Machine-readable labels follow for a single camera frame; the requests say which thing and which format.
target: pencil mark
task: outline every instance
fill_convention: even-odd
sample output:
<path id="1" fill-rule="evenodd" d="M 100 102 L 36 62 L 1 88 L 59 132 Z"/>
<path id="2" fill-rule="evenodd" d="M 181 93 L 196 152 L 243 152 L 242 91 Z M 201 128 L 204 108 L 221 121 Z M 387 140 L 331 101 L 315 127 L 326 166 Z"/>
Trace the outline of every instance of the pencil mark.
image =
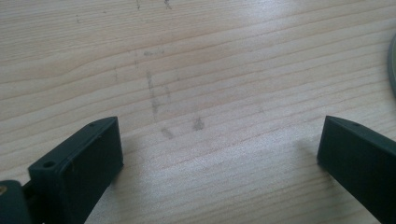
<path id="1" fill-rule="evenodd" d="M 166 92 L 166 97 L 167 97 L 167 103 L 171 102 L 171 92 L 169 91 L 169 87 L 168 86 L 163 86 L 165 88 L 165 92 Z"/>
<path id="2" fill-rule="evenodd" d="M 117 72 L 117 66 L 114 66 L 114 72 L 116 77 L 116 83 L 119 83 L 119 73 Z"/>
<path id="3" fill-rule="evenodd" d="M 201 118 L 196 119 L 195 122 L 194 122 L 194 125 L 192 126 L 192 128 L 193 128 L 195 131 L 200 131 L 200 130 L 202 130 L 204 127 L 205 127 L 205 124 L 204 124 L 204 122 L 201 120 Z"/>
<path id="4" fill-rule="evenodd" d="M 162 128 L 161 133 L 163 133 L 163 136 L 166 137 L 167 139 L 172 139 L 175 137 L 173 133 L 169 131 L 167 128 Z"/>
<path id="5" fill-rule="evenodd" d="M 152 113 L 154 114 L 154 118 L 155 118 L 155 116 L 158 113 L 158 107 L 160 107 L 160 102 L 158 101 L 157 97 L 155 97 L 154 85 L 152 84 L 152 76 L 149 71 L 147 71 L 146 77 L 148 80 L 148 90 L 149 90 L 149 97 L 150 97 L 150 101 L 151 101 Z"/>
<path id="6" fill-rule="evenodd" d="M 164 54 L 165 50 L 164 49 L 156 49 L 156 50 L 146 50 L 143 54 L 145 56 L 152 56 L 152 55 L 157 55 L 157 54 Z"/>
<path id="7" fill-rule="evenodd" d="M 172 9 L 169 5 L 169 0 L 165 0 L 166 9 Z"/>

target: black plastic piece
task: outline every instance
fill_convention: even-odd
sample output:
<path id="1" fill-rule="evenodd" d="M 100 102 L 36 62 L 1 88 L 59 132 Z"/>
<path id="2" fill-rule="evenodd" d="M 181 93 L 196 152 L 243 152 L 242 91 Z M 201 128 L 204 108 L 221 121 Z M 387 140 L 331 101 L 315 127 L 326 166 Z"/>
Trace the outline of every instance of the black plastic piece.
<path id="1" fill-rule="evenodd" d="M 32 224 L 20 182 L 0 181 L 0 223 Z"/>
<path id="2" fill-rule="evenodd" d="M 396 96 L 396 36 L 393 37 L 389 47 L 388 74 L 390 86 L 392 87 L 393 94 Z"/>
<path id="3" fill-rule="evenodd" d="M 326 117 L 318 164 L 381 223 L 396 223 L 396 143 L 358 123 Z"/>
<path id="4" fill-rule="evenodd" d="M 27 207 L 33 224 L 84 223 L 122 166 L 118 120 L 99 119 L 29 167 L 31 181 L 23 187 L 24 200 L 13 206 Z M 21 186 L 14 189 L 21 193 Z M 3 206 L 8 204 L 0 201 L 0 211 Z"/>

